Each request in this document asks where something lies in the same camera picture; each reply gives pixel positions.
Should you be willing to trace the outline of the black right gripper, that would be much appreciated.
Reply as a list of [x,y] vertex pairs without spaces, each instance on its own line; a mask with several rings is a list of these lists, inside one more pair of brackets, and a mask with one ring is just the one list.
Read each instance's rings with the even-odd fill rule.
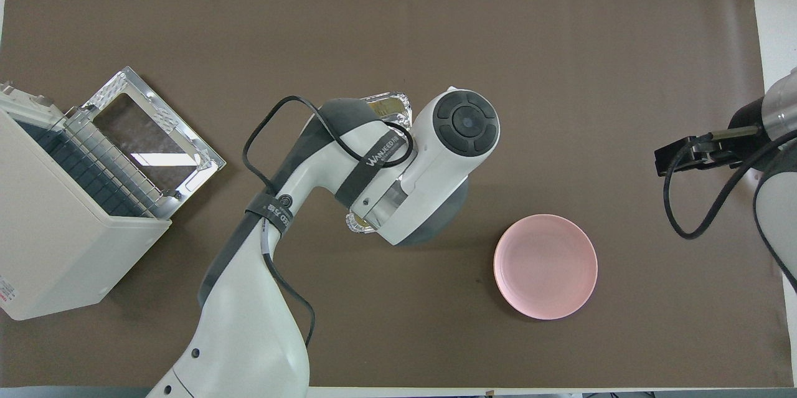
[[[771,142],[763,126],[762,106],[763,98],[743,106],[735,112],[728,127],[728,130],[732,130],[757,125],[759,128],[757,134],[698,143],[676,164],[674,172],[710,170],[719,166],[729,166],[734,169],[740,166],[755,151]],[[657,175],[664,177],[677,152],[697,139],[698,136],[683,137],[654,151]]]

